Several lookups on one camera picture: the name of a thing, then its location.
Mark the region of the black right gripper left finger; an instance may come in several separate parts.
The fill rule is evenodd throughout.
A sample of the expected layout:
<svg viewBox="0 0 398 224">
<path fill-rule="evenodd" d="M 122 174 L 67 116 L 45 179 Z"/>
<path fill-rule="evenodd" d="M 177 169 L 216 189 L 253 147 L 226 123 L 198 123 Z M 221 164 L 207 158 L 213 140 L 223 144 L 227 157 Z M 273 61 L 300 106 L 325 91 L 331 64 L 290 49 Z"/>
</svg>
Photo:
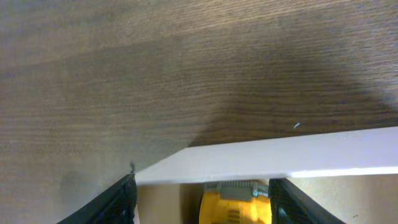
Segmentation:
<svg viewBox="0 0 398 224">
<path fill-rule="evenodd" d="M 136 167 L 59 224 L 134 224 L 137 207 Z"/>
</svg>

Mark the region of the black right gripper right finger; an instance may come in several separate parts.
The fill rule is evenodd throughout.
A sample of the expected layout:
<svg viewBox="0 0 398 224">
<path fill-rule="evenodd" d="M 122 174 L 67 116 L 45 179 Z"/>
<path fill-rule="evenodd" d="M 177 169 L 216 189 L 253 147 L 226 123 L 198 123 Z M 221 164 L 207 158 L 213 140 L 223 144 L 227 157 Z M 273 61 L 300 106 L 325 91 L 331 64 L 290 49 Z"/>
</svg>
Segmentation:
<svg viewBox="0 0 398 224">
<path fill-rule="evenodd" d="M 288 179 L 269 181 L 272 224 L 344 224 Z"/>
</svg>

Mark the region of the grey and yellow toy truck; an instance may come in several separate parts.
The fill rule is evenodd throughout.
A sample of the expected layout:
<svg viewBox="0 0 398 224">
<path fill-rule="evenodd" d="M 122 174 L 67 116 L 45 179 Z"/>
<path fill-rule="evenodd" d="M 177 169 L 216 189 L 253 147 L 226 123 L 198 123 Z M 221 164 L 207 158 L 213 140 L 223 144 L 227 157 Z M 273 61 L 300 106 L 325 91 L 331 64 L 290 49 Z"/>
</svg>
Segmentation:
<svg viewBox="0 0 398 224">
<path fill-rule="evenodd" d="M 199 224 L 271 224 L 269 186 L 258 180 L 207 182 Z"/>
</svg>

